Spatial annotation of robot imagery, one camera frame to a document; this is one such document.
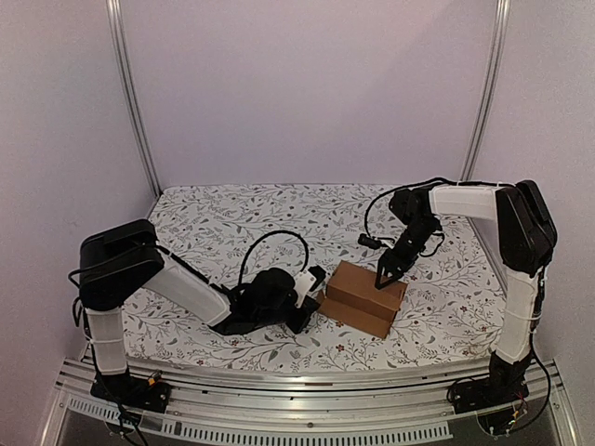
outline brown box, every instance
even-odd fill
[[[318,312],[384,339],[401,307],[407,284],[393,283],[382,290],[374,286],[375,272],[341,261],[333,273]]]

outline metal pole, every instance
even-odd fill
[[[506,37],[506,28],[509,21],[510,0],[498,0],[496,7],[496,23],[494,25],[494,34],[492,36],[492,48],[490,59],[488,61],[487,74],[483,85],[482,101],[475,119],[475,126],[471,134],[471,141],[463,164],[461,172],[461,181],[468,181],[473,175],[473,169],[477,162],[480,147],[482,145],[483,133],[487,125],[487,119],[492,106],[494,92],[496,91],[496,81],[500,60],[504,50],[504,40]]]
[[[107,8],[110,29],[112,31],[113,49],[115,51],[116,62],[122,81],[122,89],[126,99],[128,114],[130,115],[130,123],[132,124],[134,137],[137,141],[137,147],[139,148],[140,161],[142,162],[142,167],[144,168],[153,196],[159,198],[162,194],[162,188],[159,183],[157,171],[155,170],[155,164],[152,160],[145,126],[140,115],[139,100],[132,79],[132,71],[130,70],[128,50],[126,49],[120,0],[107,0]]]

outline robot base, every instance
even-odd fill
[[[493,391],[489,378],[465,381],[453,384],[448,391],[448,399],[455,408],[455,413],[467,413],[506,404],[529,396],[529,389],[524,381],[512,384],[508,391]]]
[[[167,404],[169,403],[169,396],[171,394],[171,386],[168,383],[158,381],[151,387],[147,387],[147,380],[129,376],[130,382],[134,385],[129,388],[139,388],[141,391],[133,392],[125,398],[122,398],[120,402],[127,407],[134,407],[141,409],[142,411],[151,411],[157,413],[165,413]],[[91,388],[91,395],[101,400],[117,402],[114,399],[114,395],[111,391],[108,391],[102,384],[101,379],[95,380],[93,387]]]

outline black cable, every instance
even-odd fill
[[[531,352],[533,353],[533,357],[535,358],[535,362],[537,362],[537,365],[539,365],[539,367],[541,368],[541,370],[543,370],[543,373],[546,375],[546,379],[548,380],[548,393],[546,394],[546,400],[543,402],[543,406],[541,406],[541,409],[539,409],[539,412],[537,413],[537,415],[534,416],[531,419],[531,421],[529,421],[528,423],[525,423],[524,425],[522,425],[520,427],[517,427],[516,429],[511,430],[511,432],[518,432],[519,430],[523,430],[523,429],[529,427],[532,423],[534,423],[536,421],[536,419],[539,418],[541,416],[541,414],[544,411],[546,411],[546,409],[548,408],[549,397],[551,396],[551,376],[549,376],[548,369],[546,368],[546,366],[543,364],[543,362],[537,356],[536,348],[535,348],[535,346],[533,344],[533,333],[531,333],[529,335],[529,345],[531,346]]]
[[[437,185],[439,184],[445,184],[448,186],[509,186],[509,187],[514,187],[513,184],[510,183],[491,183],[488,181],[453,181],[451,179],[446,179],[444,177],[434,177],[432,179],[427,179],[426,181],[420,181],[418,183],[411,183],[411,184],[404,184],[402,186],[398,186],[396,188],[390,189],[390,190],[385,190],[384,192],[380,193],[379,195],[377,195],[368,205],[367,209],[365,210],[364,213],[364,229],[365,229],[365,233],[368,237],[372,237],[372,234],[370,234],[370,229],[368,227],[368,218],[370,215],[370,211],[372,210],[372,207],[374,207],[374,204],[380,200],[383,197],[386,197],[387,195],[390,195],[391,193],[394,193],[398,190],[403,190],[403,189],[409,189],[409,188],[419,188],[422,186],[429,186],[433,183],[437,183]],[[375,238],[376,240],[394,240],[390,237],[372,237]]]
[[[271,237],[273,235],[277,235],[277,234],[288,234],[293,237],[296,237],[298,240],[301,241],[301,243],[304,245],[305,255],[304,255],[304,266],[301,268],[300,271],[303,271],[306,269],[306,267],[308,266],[308,262],[310,260],[310,252],[309,252],[310,248],[308,247],[308,244],[306,243],[304,238],[301,235],[299,235],[298,233],[293,232],[292,230],[272,230],[271,232],[264,234],[262,237],[260,237],[254,243],[252,243],[252,245],[246,251],[244,259],[242,260],[242,266],[240,267],[240,275],[238,277],[238,286],[242,284],[242,279],[244,278],[245,265],[248,261],[248,258],[250,257],[250,254],[252,253],[252,251],[254,251],[254,248],[256,248],[258,246],[258,244],[261,243],[263,240],[268,239],[269,237]]]
[[[188,262],[186,262],[185,260],[183,260],[181,257],[176,256],[169,249],[165,248],[164,246],[162,246],[160,244],[156,244],[153,247],[154,248],[157,248],[159,251],[161,251],[162,253],[164,253],[166,256],[170,256],[171,258],[173,258],[182,267],[184,267],[188,272],[190,272],[191,274],[193,274],[196,277],[198,277],[201,281],[205,282],[206,284],[209,283],[208,278],[203,273],[201,273],[198,269],[194,269]]]
[[[120,416],[118,417],[118,421],[120,422],[120,434],[126,441],[128,441],[128,443],[132,444],[133,446],[149,446],[149,442],[147,441],[147,439],[145,439],[144,435],[139,429],[139,422],[124,407],[121,400],[116,398],[105,385],[105,382],[103,381],[103,376],[101,375],[101,372],[99,371],[99,367],[97,365],[97,359],[95,358],[95,349],[93,348],[93,344],[91,344],[91,358],[93,359],[93,367],[95,367],[95,374],[99,381],[99,384],[105,389],[105,391],[113,400],[113,402],[115,402],[116,406],[118,407],[118,411],[120,412]],[[137,432],[137,435],[142,441],[142,444],[136,443],[135,441],[130,439],[126,433],[124,433],[124,420],[126,420],[128,423],[132,425],[132,427],[134,427],[134,430]]]
[[[138,244],[130,249],[127,249],[125,251],[123,251],[122,253],[118,254],[117,256],[114,257],[110,257],[107,260],[103,260],[102,262],[96,263],[95,265],[91,265],[90,267],[85,267],[85,268],[80,268],[80,269],[75,269],[74,271],[71,271],[68,273],[68,280],[77,288],[80,288],[81,285],[79,282],[77,282],[73,277],[76,276],[77,274],[82,274],[83,272],[89,272],[92,271],[93,269],[97,269],[97,268],[101,268],[104,267],[108,264],[110,264],[111,262],[118,260],[124,256],[128,256],[131,253],[134,253],[135,251],[138,251],[141,248],[146,248],[152,245],[148,245],[148,244]]]
[[[427,179],[426,181],[420,181],[418,183],[411,183],[411,184],[403,184],[402,186],[398,186],[396,188],[390,189],[390,190],[385,190],[384,192],[380,193],[379,195],[377,195],[368,205],[368,207],[365,209],[365,213],[364,213],[364,229],[365,229],[365,233],[368,237],[372,237],[372,234],[370,234],[370,229],[368,228],[368,218],[370,216],[370,211],[372,210],[372,208],[374,207],[374,204],[376,204],[376,202],[378,200],[380,200],[381,198],[386,197],[387,195],[390,195],[398,190],[403,190],[403,189],[408,189],[408,188],[418,188],[421,186],[428,186],[432,183],[441,183],[441,184],[448,184],[448,183],[454,183],[453,181],[443,178],[443,177],[434,177],[432,179]],[[377,240],[394,240],[391,239],[389,237],[382,237],[382,238],[377,238]]]
[[[536,348],[535,348],[535,345],[533,343],[533,333],[531,333],[529,335],[529,346],[530,346],[531,354],[535,358],[535,362],[537,363],[537,365],[539,365],[539,367],[541,368],[541,370],[543,371],[543,373],[546,375],[546,379],[548,380],[548,393],[546,395],[546,400],[544,401],[543,405],[541,406],[541,409],[539,409],[539,412],[529,422],[525,423],[524,425],[519,426],[519,427],[516,427],[516,424],[515,424],[515,426],[513,426],[509,430],[509,433],[510,434],[513,433],[513,432],[518,432],[520,430],[526,429],[531,424],[533,424],[537,420],[537,418],[539,418],[541,416],[541,414],[548,408],[549,397],[551,396],[551,376],[549,376],[548,369],[546,368],[546,366],[543,364],[543,362],[537,356]],[[446,393],[446,400],[449,403],[453,404],[455,402],[455,400],[453,398],[453,395],[452,395],[453,387],[455,386],[455,384],[457,384],[460,381],[465,380],[465,379],[470,379],[471,381],[473,381],[473,378],[460,378],[460,379],[457,379],[456,381],[454,381],[453,384],[448,388],[448,392]],[[526,406],[526,408],[528,410],[529,409],[529,403],[526,400],[524,400],[523,398],[519,398],[519,400],[521,400],[522,403],[524,402],[524,404],[525,404],[525,406]],[[494,431],[499,431],[501,428],[505,427],[506,425],[509,425],[510,424],[510,421],[507,421],[506,423],[503,423],[500,426],[485,426],[485,425],[483,425],[480,422],[480,426],[483,427],[483,430],[485,430],[485,432],[489,433],[490,432],[490,427],[493,427],[494,428]],[[493,437],[503,437],[503,436],[506,436],[508,434],[497,434],[497,435],[490,434],[490,435],[492,435]]]

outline patterned fabric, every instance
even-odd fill
[[[310,265],[332,272],[340,260],[375,269],[381,250],[357,243],[370,200],[387,187],[368,185],[208,186],[166,190],[151,215],[161,244],[212,282],[234,286],[248,246],[271,230],[301,234]],[[293,335],[271,326],[244,336],[211,332],[185,309],[140,290],[126,301],[126,348],[134,357],[286,373],[419,366],[488,355],[499,336],[504,296],[464,218],[442,219],[446,240],[420,258],[386,340],[315,314]],[[381,200],[370,216],[376,235],[403,227]],[[430,239],[433,250],[437,238]],[[267,239],[251,255],[246,279],[277,266],[298,272],[303,248],[290,236]]]

